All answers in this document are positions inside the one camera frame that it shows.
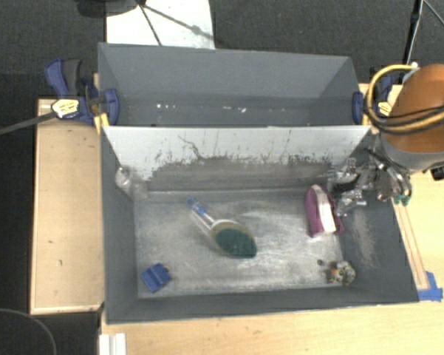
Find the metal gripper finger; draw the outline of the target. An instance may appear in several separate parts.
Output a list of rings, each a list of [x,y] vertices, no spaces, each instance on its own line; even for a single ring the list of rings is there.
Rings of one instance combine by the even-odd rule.
[[[356,158],[348,158],[340,166],[335,166],[327,172],[329,183],[351,183],[358,179]]]
[[[363,192],[360,189],[352,189],[343,192],[336,199],[334,213],[337,217],[345,217],[350,210],[365,206],[367,202],[363,198]]]

